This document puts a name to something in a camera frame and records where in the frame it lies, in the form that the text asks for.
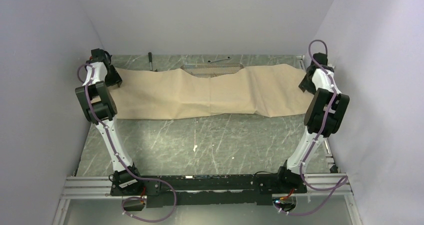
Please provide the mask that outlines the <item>black-handled claw hammer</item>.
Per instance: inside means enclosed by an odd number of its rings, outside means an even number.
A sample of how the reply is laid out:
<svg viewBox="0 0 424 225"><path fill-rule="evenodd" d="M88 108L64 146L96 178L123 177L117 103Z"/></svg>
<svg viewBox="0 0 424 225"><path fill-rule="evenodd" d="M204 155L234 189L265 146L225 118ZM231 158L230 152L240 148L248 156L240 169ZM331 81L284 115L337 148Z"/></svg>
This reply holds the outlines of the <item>black-handled claw hammer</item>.
<svg viewBox="0 0 424 225"><path fill-rule="evenodd" d="M153 54L152 54L152 52L148 52L147 56L148 56L148 62L149 62L150 71L157 72L158 70L157 69L154 69L154 67L153 67Z"/></svg>

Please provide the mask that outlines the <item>beige wrapping cloth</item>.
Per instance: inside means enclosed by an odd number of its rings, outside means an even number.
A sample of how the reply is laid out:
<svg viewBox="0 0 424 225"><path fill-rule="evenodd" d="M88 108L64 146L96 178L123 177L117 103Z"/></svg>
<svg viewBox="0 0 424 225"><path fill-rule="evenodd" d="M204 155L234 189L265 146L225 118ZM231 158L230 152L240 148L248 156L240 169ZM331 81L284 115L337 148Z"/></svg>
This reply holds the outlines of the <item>beige wrapping cloth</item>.
<svg viewBox="0 0 424 225"><path fill-rule="evenodd" d="M118 72L123 82L109 92L119 119L175 120L221 114L284 117L304 114L313 99L298 87L305 72L288 64L248 66L210 78L180 68Z"/></svg>

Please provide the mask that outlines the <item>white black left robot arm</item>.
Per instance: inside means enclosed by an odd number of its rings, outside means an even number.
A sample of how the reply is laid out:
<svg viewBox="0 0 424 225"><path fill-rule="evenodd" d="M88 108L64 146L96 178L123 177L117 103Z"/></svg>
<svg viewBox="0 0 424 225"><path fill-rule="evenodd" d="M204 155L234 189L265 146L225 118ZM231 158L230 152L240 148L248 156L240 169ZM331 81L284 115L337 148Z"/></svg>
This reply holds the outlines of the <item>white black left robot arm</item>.
<svg viewBox="0 0 424 225"><path fill-rule="evenodd" d="M112 56L101 48L91 50L90 58L77 69L85 69L86 78L79 80L82 85L75 88L75 95L85 118L100 132L111 157L113 174L109 176L115 194L137 195L144 188L133 160L128 155L116 126L118 114L116 104L109 91L120 87L123 80L112 65Z"/></svg>

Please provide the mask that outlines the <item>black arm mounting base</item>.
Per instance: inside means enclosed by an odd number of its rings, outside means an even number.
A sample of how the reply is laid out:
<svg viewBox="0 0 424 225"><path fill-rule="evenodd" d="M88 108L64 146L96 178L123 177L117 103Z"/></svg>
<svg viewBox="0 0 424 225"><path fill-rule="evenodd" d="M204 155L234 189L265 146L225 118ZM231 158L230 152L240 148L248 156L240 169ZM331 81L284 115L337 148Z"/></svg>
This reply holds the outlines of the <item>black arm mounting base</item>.
<svg viewBox="0 0 424 225"><path fill-rule="evenodd" d="M145 197L148 208L184 205L256 204L267 206L273 198L284 194L305 194L302 183L295 187L279 180L279 172L230 175L162 175L143 176L142 186L129 193L112 197Z"/></svg>

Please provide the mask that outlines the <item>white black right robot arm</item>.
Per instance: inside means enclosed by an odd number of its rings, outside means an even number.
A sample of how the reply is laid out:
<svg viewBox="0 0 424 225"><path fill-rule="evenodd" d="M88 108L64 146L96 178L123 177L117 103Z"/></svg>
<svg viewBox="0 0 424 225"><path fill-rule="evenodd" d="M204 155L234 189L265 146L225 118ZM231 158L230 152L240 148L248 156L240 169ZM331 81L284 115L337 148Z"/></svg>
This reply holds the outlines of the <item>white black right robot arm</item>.
<svg viewBox="0 0 424 225"><path fill-rule="evenodd" d="M304 172L313 152L330 135L338 132L350 103L334 78L334 69L328 65L328 55L312 55L306 75L298 85L302 92L313 95L304 117L304 133L294 153L284 162L275 179L276 188L287 193L303 184Z"/></svg>

